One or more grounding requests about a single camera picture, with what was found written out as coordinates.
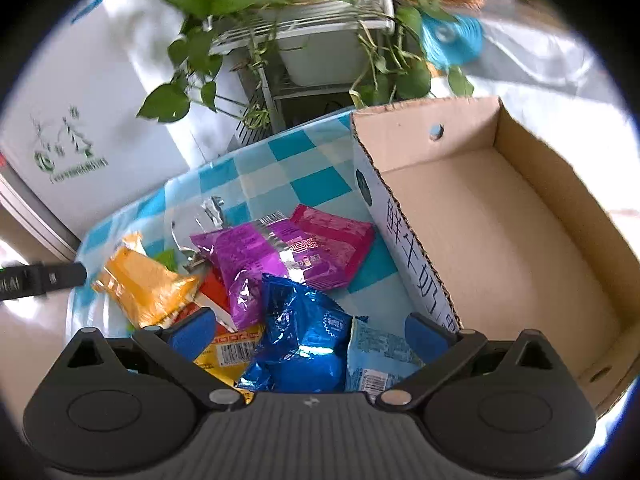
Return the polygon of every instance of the blue snack package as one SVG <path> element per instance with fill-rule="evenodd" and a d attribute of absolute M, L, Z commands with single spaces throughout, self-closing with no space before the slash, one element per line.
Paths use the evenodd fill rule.
<path fill-rule="evenodd" d="M 351 316 L 322 292 L 264 273 L 265 329 L 237 386 L 253 392 L 344 390 Z"/>
<path fill-rule="evenodd" d="M 354 319 L 347 350 L 345 391 L 366 392 L 375 398 L 422 368 L 404 338 Z"/>

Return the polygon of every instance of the pothos plant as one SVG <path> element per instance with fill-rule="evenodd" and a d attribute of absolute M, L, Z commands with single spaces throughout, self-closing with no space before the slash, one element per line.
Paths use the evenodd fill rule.
<path fill-rule="evenodd" d="M 259 104 L 249 106 L 218 92 L 216 76 L 220 72 L 223 57 L 210 54 L 211 46 L 230 22 L 246 27 L 250 54 L 246 67 L 258 75 L 258 70 L 267 64 L 269 51 L 275 47 L 277 22 L 272 23 L 267 37 L 258 42 L 253 29 L 257 11 L 264 7 L 284 6 L 296 0 L 166 1 L 186 16 L 179 37 L 167 49 L 168 57 L 174 66 L 174 75 L 170 81 L 161 84 L 147 96 L 138 116 L 156 119 L 161 123 L 173 123 L 189 112 L 191 103 L 206 106 L 214 112 L 229 114 L 216 107 L 216 99 L 222 99 L 245 108 L 242 117 L 232 116 L 242 120 L 247 127 L 258 128 L 267 125 L 270 121 L 268 111 Z M 354 5 L 354 15 L 357 19 L 358 8 L 354 0 L 339 1 Z M 423 12 L 431 16 L 455 20 L 453 16 L 440 9 L 439 1 L 418 0 L 418 5 Z M 409 36 L 420 44 L 420 11 L 410 5 L 401 6 L 394 20 L 394 36 L 386 38 L 386 45 L 382 48 L 375 44 L 369 31 L 358 20 L 361 28 L 358 36 L 369 59 L 363 73 L 350 90 L 350 95 L 358 107 L 391 102 L 397 97 L 423 97 L 430 92 L 431 74 L 427 67 L 427 57 L 411 53 L 404 47 Z M 468 95 L 473 90 L 459 67 L 449 70 L 449 83 L 458 95 Z"/>

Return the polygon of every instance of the blue and white tablecloth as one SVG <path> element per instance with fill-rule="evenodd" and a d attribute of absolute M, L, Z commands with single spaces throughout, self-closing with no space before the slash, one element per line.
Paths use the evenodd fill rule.
<path fill-rule="evenodd" d="M 207 197 L 224 200 L 226 217 L 234 225 L 276 210 L 291 215 L 299 203 L 371 222 L 354 184 L 349 113 L 319 119 L 222 156 L 172 178 L 163 188 L 104 219 L 78 250 L 77 260 L 86 267 L 88 280 L 69 297 L 66 338 L 83 326 L 96 326 L 108 337 L 126 336 L 130 332 L 126 318 L 107 295 L 92 291 L 91 280 L 125 234 L 141 232 L 150 256 L 177 249 L 172 219 Z M 369 316 L 370 323 L 397 335 L 403 335 L 404 318 L 413 310 L 380 234 L 348 288 L 330 295 L 349 314 Z"/>

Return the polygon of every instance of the purple snack package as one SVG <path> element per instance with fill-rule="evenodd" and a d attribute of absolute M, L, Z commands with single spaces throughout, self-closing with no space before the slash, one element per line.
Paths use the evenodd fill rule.
<path fill-rule="evenodd" d="M 222 272 L 238 330 L 262 320 L 262 273 L 318 290 L 347 285 L 344 271 L 316 241 L 280 212 L 239 226 L 191 237 Z"/>

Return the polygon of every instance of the light blue snack package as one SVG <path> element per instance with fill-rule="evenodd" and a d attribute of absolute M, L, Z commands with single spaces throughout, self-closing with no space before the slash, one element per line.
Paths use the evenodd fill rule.
<path fill-rule="evenodd" d="M 353 320 L 345 391 L 366 392 L 373 402 L 422 366 L 404 338 L 377 330 L 360 319 Z"/>

